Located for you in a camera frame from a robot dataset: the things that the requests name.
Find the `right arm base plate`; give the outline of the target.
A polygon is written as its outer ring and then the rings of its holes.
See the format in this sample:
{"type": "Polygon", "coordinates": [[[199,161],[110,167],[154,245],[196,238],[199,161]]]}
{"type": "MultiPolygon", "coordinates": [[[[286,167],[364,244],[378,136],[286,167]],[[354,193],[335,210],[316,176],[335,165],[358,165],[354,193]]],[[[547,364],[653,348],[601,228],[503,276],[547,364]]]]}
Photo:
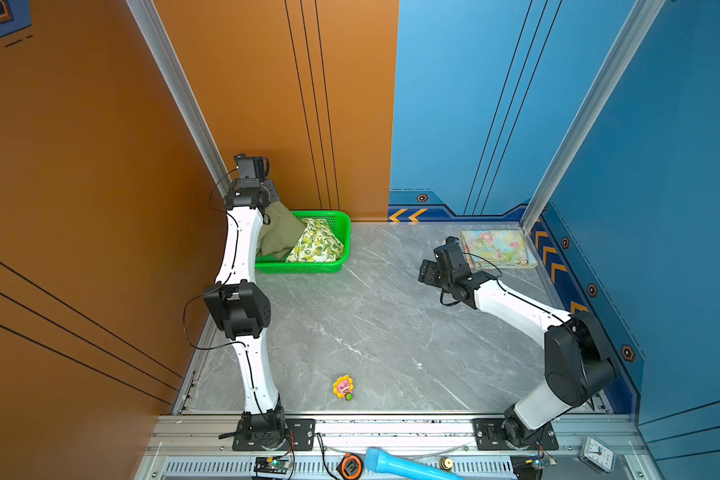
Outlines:
{"type": "Polygon", "coordinates": [[[472,427],[480,451],[559,449],[557,436],[550,422],[539,429],[529,430],[513,418],[477,418],[472,421],[472,427]]]}

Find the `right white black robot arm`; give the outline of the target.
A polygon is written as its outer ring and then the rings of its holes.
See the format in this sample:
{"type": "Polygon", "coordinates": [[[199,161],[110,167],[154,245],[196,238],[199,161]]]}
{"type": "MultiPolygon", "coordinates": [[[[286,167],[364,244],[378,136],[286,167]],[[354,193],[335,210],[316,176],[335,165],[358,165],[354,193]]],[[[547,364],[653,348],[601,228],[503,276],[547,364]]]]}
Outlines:
{"type": "Polygon", "coordinates": [[[497,275],[471,270],[455,237],[433,253],[433,260],[421,263],[419,282],[448,294],[452,306],[464,304],[497,317],[544,350],[543,379],[505,411],[498,428],[508,447],[540,445],[554,419],[618,379],[617,355],[596,315],[555,309],[511,289],[497,275]]]}

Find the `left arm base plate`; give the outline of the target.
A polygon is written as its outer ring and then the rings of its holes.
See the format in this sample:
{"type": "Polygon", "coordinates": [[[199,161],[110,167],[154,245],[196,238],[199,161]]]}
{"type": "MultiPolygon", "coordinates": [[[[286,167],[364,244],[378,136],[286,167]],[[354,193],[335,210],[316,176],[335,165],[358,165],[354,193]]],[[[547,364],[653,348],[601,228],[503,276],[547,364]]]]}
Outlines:
{"type": "Polygon", "coordinates": [[[285,452],[293,448],[296,452],[309,452],[316,442],[315,429],[313,418],[286,418],[282,437],[277,431],[240,433],[235,436],[232,449],[236,452],[285,452]]]}

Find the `green plastic basket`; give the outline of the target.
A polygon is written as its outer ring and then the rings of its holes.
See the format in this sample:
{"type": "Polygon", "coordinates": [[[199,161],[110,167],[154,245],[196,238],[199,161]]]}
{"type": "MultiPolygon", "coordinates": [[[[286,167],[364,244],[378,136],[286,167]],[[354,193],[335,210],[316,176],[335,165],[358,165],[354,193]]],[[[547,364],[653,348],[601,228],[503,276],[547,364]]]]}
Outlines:
{"type": "Polygon", "coordinates": [[[349,215],[335,210],[298,210],[291,211],[300,221],[304,218],[325,219],[336,237],[344,244],[344,254],[338,261],[330,263],[288,263],[278,261],[272,256],[258,257],[255,250],[255,266],[262,273],[311,274],[335,273],[342,268],[350,252],[351,219],[349,215]]]}

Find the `olive green skirt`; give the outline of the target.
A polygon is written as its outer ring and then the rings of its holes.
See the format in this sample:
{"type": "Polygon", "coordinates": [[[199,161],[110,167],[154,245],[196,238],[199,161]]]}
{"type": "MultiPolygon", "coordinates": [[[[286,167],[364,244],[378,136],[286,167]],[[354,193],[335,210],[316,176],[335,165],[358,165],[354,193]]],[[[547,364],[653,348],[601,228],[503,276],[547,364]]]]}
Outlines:
{"type": "Polygon", "coordinates": [[[269,223],[261,227],[257,256],[284,260],[301,238],[305,225],[281,202],[273,202],[265,213],[269,223]]]}

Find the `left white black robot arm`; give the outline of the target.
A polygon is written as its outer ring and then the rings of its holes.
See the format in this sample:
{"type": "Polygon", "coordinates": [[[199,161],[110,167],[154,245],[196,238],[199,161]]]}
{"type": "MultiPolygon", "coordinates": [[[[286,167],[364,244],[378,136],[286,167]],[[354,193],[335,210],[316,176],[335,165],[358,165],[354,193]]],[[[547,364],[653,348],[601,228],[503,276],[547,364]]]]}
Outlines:
{"type": "Polygon", "coordinates": [[[227,236],[215,282],[202,299],[217,329],[237,356],[244,409],[231,436],[243,449],[274,450],[286,443],[287,426],[267,352],[272,308],[255,281],[255,261],[266,208],[278,198],[264,157],[235,156],[238,177],[224,197],[227,236]]]}

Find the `pastel floral skirt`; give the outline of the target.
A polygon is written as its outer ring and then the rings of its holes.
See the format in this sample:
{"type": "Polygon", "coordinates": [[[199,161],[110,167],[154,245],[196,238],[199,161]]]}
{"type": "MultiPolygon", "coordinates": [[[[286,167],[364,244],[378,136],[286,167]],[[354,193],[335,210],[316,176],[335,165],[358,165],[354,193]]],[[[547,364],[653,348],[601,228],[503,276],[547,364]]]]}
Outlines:
{"type": "Polygon", "coordinates": [[[519,230],[463,230],[467,263],[473,270],[535,268],[538,262],[519,230]]]}

